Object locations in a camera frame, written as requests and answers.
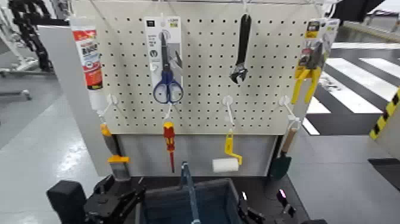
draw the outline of pegboard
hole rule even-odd
[[[248,4],[252,27],[246,80],[229,78],[238,53],[242,4],[212,2],[76,1],[78,15],[94,17],[106,93],[120,100],[106,114],[112,133],[161,134],[168,106],[152,96],[146,16],[182,19],[183,88],[171,119],[177,134],[226,134],[231,126],[222,99],[231,105],[236,134],[281,135],[288,112],[279,99],[292,96],[307,21],[318,17],[310,4]]]

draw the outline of screwdriver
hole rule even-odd
[[[175,173],[175,165],[174,165],[174,150],[175,150],[175,132],[174,132],[174,123],[165,122],[164,123],[164,138],[167,143],[167,151],[170,153],[170,161],[171,161],[171,171]]]

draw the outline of white tube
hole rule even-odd
[[[90,104],[95,111],[104,111],[108,103],[105,99],[102,83],[100,53],[96,41],[94,20],[70,17],[71,30],[76,42]]]

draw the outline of scissors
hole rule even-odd
[[[168,60],[168,48],[165,41],[165,36],[161,33],[161,56],[162,56],[162,71],[161,81],[157,83],[153,90],[154,99],[160,104],[176,103],[183,98],[183,88],[174,79],[174,74],[171,70],[171,65]]]

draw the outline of crosswalk stripe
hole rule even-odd
[[[383,58],[360,58],[360,60],[400,78],[400,66],[397,64],[386,61]]]
[[[396,86],[393,86],[343,58],[329,58],[326,63],[387,101],[390,101],[397,92]]]
[[[310,135],[319,135],[320,133],[315,129],[315,127],[310,123],[310,121],[304,117],[303,127],[307,130]]]
[[[382,113],[377,107],[365,100],[363,97],[356,94],[354,91],[331,77],[326,72],[322,72],[320,78],[321,86],[333,95],[338,101],[346,106],[353,113],[372,114]]]
[[[312,97],[307,114],[330,114],[330,111],[319,100]]]
[[[333,43],[332,49],[400,49],[400,43]]]

